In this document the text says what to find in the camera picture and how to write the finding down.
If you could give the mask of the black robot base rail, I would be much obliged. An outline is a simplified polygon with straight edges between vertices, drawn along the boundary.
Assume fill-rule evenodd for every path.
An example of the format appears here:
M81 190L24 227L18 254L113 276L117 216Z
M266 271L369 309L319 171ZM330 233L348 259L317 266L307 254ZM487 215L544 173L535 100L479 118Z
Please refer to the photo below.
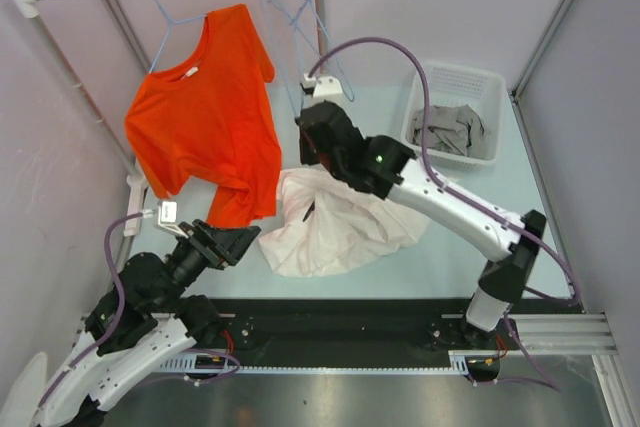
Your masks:
M347 372L445 367L454 351L491 359L504 333L464 331L463 299L216 299L219 332L200 349L229 349L245 369Z

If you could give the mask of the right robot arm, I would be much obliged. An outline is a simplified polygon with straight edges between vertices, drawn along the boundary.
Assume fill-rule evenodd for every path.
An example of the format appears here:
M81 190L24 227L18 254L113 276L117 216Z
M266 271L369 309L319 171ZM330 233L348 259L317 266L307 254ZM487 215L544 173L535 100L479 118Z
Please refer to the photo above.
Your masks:
M528 283L545 216L536 210L514 214L456 188L441 174L427 172L416 153L399 141L363 136L333 102L303 109L295 122L302 163L320 164L357 192L426 215L484 255L485 267L454 338L473 348L493 341L499 322Z

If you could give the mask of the blue wire hanger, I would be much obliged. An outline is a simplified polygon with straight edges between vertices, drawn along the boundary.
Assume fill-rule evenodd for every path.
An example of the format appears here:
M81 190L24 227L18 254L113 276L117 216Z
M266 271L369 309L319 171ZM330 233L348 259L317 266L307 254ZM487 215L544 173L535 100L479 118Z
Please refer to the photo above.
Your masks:
M267 12L267 5L270 5L278 11L285 19L288 27L291 29L291 37L296 48L296 58L300 74L302 74L302 61L296 35L299 35L318 57L329 52L329 48L331 47L331 38L329 30L327 29L326 0L302 0L302 3L294 13L286 7L283 0L260 0L260 8L267 22L268 37L269 40L272 40L271 18L270 14ZM316 45L311 42L301 27L301 17L306 10L311 12L315 18L317 34Z

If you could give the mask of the grey t shirt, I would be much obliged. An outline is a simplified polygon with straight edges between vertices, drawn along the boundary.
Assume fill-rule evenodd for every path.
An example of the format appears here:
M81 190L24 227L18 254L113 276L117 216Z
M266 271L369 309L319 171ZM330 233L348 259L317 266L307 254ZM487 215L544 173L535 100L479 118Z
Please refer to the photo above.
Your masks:
M490 130L469 105L431 106L427 131L428 149L478 159L489 152Z

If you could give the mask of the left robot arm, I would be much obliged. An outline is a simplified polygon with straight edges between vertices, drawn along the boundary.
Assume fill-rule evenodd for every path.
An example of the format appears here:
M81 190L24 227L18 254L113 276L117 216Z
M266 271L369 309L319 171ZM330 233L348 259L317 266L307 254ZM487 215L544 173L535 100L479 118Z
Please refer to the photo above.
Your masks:
M175 355L216 342L230 348L230 332L213 302L184 293L205 270L237 265L260 231L182 222L171 253L142 252L127 260L86 318L30 425L99 426L129 391Z

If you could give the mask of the white t shirt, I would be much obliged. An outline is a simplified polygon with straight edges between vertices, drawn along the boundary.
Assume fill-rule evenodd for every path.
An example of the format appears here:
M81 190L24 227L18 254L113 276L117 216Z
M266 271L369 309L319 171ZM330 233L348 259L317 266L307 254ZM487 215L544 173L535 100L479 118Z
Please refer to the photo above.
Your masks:
M416 245L431 220L408 207L359 193L329 173L280 173L283 225L259 238L271 270L291 278L346 274Z

